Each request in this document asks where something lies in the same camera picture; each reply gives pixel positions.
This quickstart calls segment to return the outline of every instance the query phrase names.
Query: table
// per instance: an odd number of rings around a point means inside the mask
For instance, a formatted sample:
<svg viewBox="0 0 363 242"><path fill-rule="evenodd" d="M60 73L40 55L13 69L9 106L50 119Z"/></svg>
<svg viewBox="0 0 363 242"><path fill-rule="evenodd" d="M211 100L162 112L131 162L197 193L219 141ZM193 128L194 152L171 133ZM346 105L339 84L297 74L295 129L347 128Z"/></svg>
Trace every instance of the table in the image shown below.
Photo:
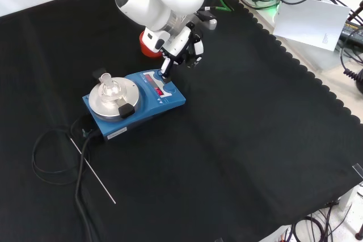
<svg viewBox="0 0 363 242"><path fill-rule="evenodd" d="M361 0L342 1L353 10L358 8L361 2ZM275 26L273 14L276 9L256 11L248 7L246 8L265 29L270 33L273 32ZM329 52L282 37L278 37L277 39L286 48L287 52L291 53L294 58L299 59L307 67L308 71L312 71L323 84L328 86L337 95L337 98L342 100L344 105L352 111L352 114L359 117L360 120L363 120L363 96L356 88L355 82L343 74L338 52ZM361 65L355 62L348 62L347 67L352 71L360 71L362 69ZM340 208L347 210L347 207L349 207L356 194L357 187L348 191L341 199ZM274 241L285 229L286 226L280 227L276 232L262 241Z"/></svg>
<svg viewBox="0 0 363 242"><path fill-rule="evenodd" d="M85 176L83 198L106 241L257 241L359 182L351 169L363 163L359 122L236 9L216 13L217 29L204 33L204 62L176 70L185 106L92 147L91 164L117 203ZM45 129L86 113L82 96L100 66L115 75L160 66L141 54L141 31L113 0L58 0L3 21L7 241L82 240L73 188L38 180L31 146ZM76 152L67 145L60 137L43 163L61 161L57 151Z"/></svg>

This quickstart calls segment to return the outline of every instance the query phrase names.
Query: electronic equipment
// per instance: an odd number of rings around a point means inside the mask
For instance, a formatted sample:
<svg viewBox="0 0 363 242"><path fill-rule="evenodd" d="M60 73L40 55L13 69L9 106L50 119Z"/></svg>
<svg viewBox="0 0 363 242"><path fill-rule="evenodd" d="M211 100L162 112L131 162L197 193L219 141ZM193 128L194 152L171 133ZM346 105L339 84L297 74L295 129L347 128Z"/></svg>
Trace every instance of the electronic equipment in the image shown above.
<svg viewBox="0 0 363 242"><path fill-rule="evenodd" d="M345 41L353 31L359 29L360 27L361 26L358 24L346 21L339 39ZM347 44L356 45L360 48L363 48L363 29L357 31L352 36L350 36Z"/></svg>
<svg viewBox="0 0 363 242"><path fill-rule="evenodd" d="M124 78L112 78L104 73L99 80L83 101L106 140L185 103L184 96L172 82L165 84L160 70Z"/></svg>

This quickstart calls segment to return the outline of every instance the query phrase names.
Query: white paper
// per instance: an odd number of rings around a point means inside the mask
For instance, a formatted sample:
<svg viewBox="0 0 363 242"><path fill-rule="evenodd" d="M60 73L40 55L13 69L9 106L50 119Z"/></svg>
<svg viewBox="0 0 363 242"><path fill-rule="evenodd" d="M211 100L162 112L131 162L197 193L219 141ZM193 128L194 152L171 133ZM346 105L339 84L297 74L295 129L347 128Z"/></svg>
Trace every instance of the white paper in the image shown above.
<svg viewBox="0 0 363 242"><path fill-rule="evenodd" d="M317 0L280 4L273 34L334 51L350 9Z"/></svg>

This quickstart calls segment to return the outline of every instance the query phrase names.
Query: white table surface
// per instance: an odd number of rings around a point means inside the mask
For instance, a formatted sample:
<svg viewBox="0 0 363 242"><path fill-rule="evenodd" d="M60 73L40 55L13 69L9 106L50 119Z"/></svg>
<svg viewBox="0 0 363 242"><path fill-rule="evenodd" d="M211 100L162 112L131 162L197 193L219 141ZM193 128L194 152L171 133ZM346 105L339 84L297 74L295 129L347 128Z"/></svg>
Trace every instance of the white table surface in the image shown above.
<svg viewBox="0 0 363 242"><path fill-rule="evenodd" d="M351 5L351 8L355 10L362 0L341 1L346 1L346 4ZM261 14L253 9L249 10L265 29L267 29L270 33L273 32L273 26L271 26L271 24L268 23L268 21L265 20ZM337 98L344 103L344 106L351 110L353 115L357 116L361 122L363 121L363 95L358 91L355 81L343 74L344 69L342 66L337 63L336 65L332 66L334 67L332 69L322 70L312 65L312 63L314 63L313 59L316 58L317 54L323 54L326 61L331 60L337 62L337 58L334 56L333 52L328 52L327 50L309 46L310 48L308 50L304 48L305 53L302 54L300 47L304 47L304 45L301 45L301 43L287 41L284 38L277 39L282 42L282 46L284 46L287 51L293 55L294 58L299 59L302 65L306 66L307 69L313 72L315 76L323 82L324 85L328 86L330 91L335 93ZM355 63L354 61L348 62L345 65L348 69L355 71L356 73L363 69L363 66Z"/></svg>

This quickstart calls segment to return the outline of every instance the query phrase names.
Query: metal rod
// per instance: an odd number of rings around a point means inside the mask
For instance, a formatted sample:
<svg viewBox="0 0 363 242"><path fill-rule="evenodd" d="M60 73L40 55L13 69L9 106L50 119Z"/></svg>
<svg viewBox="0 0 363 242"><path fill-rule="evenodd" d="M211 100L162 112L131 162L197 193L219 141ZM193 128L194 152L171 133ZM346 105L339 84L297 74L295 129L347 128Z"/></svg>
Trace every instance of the metal rod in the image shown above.
<svg viewBox="0 0 363 242"><path fill-rule="evenodd" d="M74 143L73 139L71 138L70 140L72 141L72 143L75 146L75 148L78 150L79 154L82 154L81 151L79 150L78 146ZM100 182L100 184L102 185L103 189L106 191L106 193L108 194L108 196L112 200L113 204L116 204L116 201L113 199L113 197L111 196L111 194L109 193L109 191L103 185L103 183L101 182L100 178L98 178L96 172L93 170L92 166L89 164L89 162L86 160L86 158L85 158L85 162L88 165L88 167L90 168L90 170L93 172L93 174L95 175L95 177L97 178L97 180Z"/></svg>
<svg viewBox="0 0 363 242"><path fill-rule="evenodd" d="M363 225L362 225L359 233L356 233L356 239L357 240L363 240Z"/></svg>

